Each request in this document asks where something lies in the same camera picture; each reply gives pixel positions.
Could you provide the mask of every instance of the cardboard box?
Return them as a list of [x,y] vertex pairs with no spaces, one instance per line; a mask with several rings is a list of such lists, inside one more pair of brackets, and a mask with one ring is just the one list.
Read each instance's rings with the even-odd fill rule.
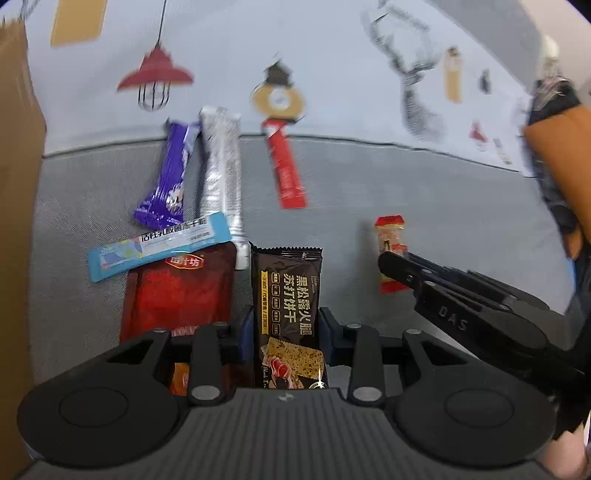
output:
[[0,479],[28,464],[17,408],[33,386],[27,286],[33,207],[46,125],[33,92],[22,22],[0,24]]

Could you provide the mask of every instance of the pendant lamp drawing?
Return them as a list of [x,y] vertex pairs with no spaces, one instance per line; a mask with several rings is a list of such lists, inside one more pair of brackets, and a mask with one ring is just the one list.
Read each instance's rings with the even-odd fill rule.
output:
[[175,66],[170,55],[161,47],[166,2],[167,0],[164,0],[156,46],[144,57],[140,68],[125,76],[117,87],[118,92],[137,88],[138,105],[148,112],[154,112],[166,106],[170,98],[171,85],[193,84],[193,75],[188,70]]

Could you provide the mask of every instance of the clock illustration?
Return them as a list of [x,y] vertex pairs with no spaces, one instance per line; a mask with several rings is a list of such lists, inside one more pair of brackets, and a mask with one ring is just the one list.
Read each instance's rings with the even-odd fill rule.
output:
[[290,82],[291,71],[280,61],[267,68],[267,78],[252,94],[252,102],[266,118],[297,122],[304,111],[304,98]]

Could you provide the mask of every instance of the silver snack wrapper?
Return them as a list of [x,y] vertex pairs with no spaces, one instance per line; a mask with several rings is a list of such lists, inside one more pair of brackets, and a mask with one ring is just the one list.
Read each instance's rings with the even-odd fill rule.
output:
[[250,246],[242,222],[242,159],[240,115],[225,108],[205,106],[201,110],[205,165],[199,215],[223,212],[232,242],[236,245],[236,270],[249,266]]

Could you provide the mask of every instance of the person's hand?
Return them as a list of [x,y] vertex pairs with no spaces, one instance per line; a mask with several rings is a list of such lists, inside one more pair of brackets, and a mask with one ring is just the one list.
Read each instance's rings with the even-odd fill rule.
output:
[[583,478],[587,468],[584,425],[579,425],[574,433],[564,432],[557,440],[552,440],[538,460],[561,480]]

